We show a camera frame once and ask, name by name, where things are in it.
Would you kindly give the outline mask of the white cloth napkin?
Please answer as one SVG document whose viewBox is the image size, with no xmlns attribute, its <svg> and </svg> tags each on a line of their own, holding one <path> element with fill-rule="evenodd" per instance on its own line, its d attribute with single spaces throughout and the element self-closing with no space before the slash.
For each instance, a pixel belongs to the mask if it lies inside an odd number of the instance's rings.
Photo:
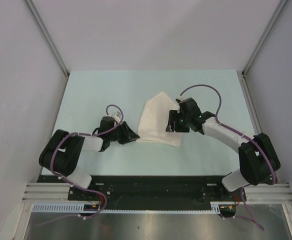
<svg viewBox="0 0 292 240">
<path fill-rule="evenodd" d="M 139 139 L 136 141 L 180 147 L 182 134 L 166 132 L 169 111 L 177 109 L 177 104 L 163 91 L 147 100 L 139 120 L 137 128 Z"/>
</svg>

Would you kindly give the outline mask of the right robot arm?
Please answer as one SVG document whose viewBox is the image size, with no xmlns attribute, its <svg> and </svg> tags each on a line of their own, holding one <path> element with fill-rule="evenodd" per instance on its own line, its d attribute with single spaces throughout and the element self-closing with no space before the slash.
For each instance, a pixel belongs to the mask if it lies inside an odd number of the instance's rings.
<svg viewBox="0 0 292 240">
<path fill-rule="evenodd" d="M 238 154 L 239 169 L 226 175 L 216 188 L 217 196 L 228 201 L 235 190 L 248 185 L 274 185 L 275 172 L 281 167 L 279 158 L 268 135 L 246 135 L 217 120 L 209 111 L 201 112 L 196 101 L 189 97 L 176 99 L 177 110 L 170 110 L 166 132 L 194 131 L 214 138 Z"/>
</svg>

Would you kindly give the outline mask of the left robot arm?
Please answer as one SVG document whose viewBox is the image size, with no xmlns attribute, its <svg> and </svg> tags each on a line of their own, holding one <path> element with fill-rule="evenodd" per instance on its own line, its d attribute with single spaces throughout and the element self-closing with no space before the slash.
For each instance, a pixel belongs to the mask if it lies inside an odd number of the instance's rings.
<svg viewBox="0 0 292 240">
<path fill-rule="evenodd" d="M 79 166 L 83 151 L 104 152 L 112 142 L 125 145 L 140 136 L 117 116 L 104 116 L 92 134 L 70 134 L 65 130 L 55 131 L 39 156 L 39 165 L 79 188 L 86 200 L 96 196 L 97 188 L 91 184 L 92 177 Z"/>
</svg>

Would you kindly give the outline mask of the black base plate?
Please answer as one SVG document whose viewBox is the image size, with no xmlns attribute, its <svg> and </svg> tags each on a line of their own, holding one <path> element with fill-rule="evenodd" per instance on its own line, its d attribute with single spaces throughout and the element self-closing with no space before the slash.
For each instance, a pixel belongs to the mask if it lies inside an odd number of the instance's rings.
<svg viewBox="0 0 292 240">
<path fill-rule="evenodd" d="M 70 187 L 68 200 L 86 201 L 84 211 L 106 205 L 114 211 L 200 211 L 209 210 L 211 202 L 236 205 L 246 199 L 245 192 L 229 192 L 221 175 L 208 176 L 93 176 L 89 189 Z"/>
</svg>

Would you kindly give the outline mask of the right side aluminium rail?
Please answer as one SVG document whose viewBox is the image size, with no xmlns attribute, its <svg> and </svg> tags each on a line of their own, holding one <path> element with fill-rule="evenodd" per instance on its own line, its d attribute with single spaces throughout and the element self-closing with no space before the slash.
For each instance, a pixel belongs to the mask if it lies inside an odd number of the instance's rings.
<svg viewBox="0 0 292 240">
<path fill-rule="evenodd" d="M 257 110 L 253 102 L 252 95 L 249 90 L 247 80 L 242 72 L 238 71 L 237 75 L 238 75 L 239 83 L 240 83 L 242 93 L 246 102 L 250 120 L 252 122 L 254 133 L 260 134 L 263 130 L 262 130 L 262 126 L 258 117 Z"/>
</svg>

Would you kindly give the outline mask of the aluminium rail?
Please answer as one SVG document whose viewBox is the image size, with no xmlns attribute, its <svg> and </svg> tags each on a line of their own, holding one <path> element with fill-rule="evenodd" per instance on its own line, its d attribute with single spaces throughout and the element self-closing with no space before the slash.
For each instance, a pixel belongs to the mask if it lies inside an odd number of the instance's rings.
<svg viewBox="0 0 292 240">
<path fill-rule="evenodd" d="M 247 80 L 242 72 L 238 71 L 237 75 L 238 75 L 239 83 L 240 83 L 242 93 L 246 102 L 250 120 L 252 122 L 254 133 L 260 134 L 263 130 L 262 130 L 262 126 L 258 117 L 257 110 L 253 102 L 252 95 L 249 90 Z"/>
<path fill-rule="evenodd" d="M 22 197 L 24 203 L 69 203 L 67 183 L 28 183 Z M 292 191 L 287 183 L 259 184 L 245 188 L 248 204 L 292 204 Z"/>
</svg>

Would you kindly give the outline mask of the front aluminium rail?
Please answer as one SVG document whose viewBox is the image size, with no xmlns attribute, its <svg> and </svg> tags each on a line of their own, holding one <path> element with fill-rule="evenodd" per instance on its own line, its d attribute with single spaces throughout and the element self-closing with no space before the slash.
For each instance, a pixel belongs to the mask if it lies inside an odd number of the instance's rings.
<svg viewBox="0 0 292 240">
<path fill-rule="evenodd" d="M 22 197 L 24 203 L 69 203 L 67 183 L 28 183 Z M 292 204 L 292 191 L 287 183 L 259 184 L 245 188 L 248 204 Z"/>
</svg>

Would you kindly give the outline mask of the left aluminium corner post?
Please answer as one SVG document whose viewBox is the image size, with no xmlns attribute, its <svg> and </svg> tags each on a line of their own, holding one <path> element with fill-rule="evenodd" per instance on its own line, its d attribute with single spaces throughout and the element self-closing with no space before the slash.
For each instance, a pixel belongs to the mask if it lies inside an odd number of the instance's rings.
<svg viewBox="0 0 292 240">
<path fill-rule="evenodd" d="M 22 1 L 31 16 L 34 24 L 36 25 L 39 33 L 41 34 L 44 42 L 46 43 L 52 57 L 56 61 L 58 67 L 62 71 L 63 75 L 68 79 L 70 76 L 70 72 L 68 71 L 66 64 L 64 63 L 62 56 L 60 52 L 58 51 L 58 48 L 51 37 L 51 34 L 49 33 L 43 18 L 41 17 L 37 7 L 35 6 L 34 2 L 32 0 L 23 0 Z"/>
</svg>

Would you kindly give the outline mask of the aluminium corner post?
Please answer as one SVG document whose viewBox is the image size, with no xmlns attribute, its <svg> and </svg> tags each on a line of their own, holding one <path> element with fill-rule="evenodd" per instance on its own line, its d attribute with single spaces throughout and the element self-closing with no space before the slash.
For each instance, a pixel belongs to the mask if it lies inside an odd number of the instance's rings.
<svg viewBox="0 0 292 240">
<path fill-rule="evenodd" d="M 255 48 L 253 49 L 247 63 L 245 64 L 243 70 L 241 71 L 241 75 L 245 78 L 248 74 L 249 70 L 251 69 L 253 63 L 257 59 L 260 51 L 262 50 L 263 46 L 265 45 L 266 41 L 268 40 L 269 36 L 271 35 L 275 25 L 279 21 L 285 7 L 289 3 L 289 0 L 280 0 L 272 13 L 266 27 L 264 28 Z"/>
<path fill-rule="evenodd" d="M 70 72 L 68 71 L 66 64 L 64 63 L 62 56 L 60 52 L 58 51 L 58 48 L 51 37 L 51 34 L 49 33 L 43 18 L 41 17 L 37 7 L 35 6 L 34 2 L 32 0 L 23 0 L 22 1 L 31 16 L 34 24 L 36 25 L 39 33 L 41 34 L 44 42 L 46 43 L 52 57 L 56 61 L 58 67 L 62 71 L 63 75 L 68 79 L 70 76 Z"/>
</svg>

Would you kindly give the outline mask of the right aluminium corner post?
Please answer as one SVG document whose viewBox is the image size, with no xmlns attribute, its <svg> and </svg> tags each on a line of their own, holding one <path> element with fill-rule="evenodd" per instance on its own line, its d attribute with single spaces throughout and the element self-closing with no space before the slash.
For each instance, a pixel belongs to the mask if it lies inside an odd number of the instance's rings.
<svg viewBox="0 0 292 240">
<path fill-rule="evenodd" d="M 289 0 L 280 0 L 272 13 L 266 27 L 264 28 L 255 48 L 253 49 L 247 63 L 245 64 L 243 70 L 241 71 L 241 75 L 245 78 L 248 74 L 249 70 L 251 69 L 253 63 L 257 59 L 260 51 L 262 50 L 263 46 L 265 45 L 266 41 L 268 40 L 269 36 L 271 35 L 275 25 L 279 21 L 285 7 L 289 3 Z"/>
</svg>

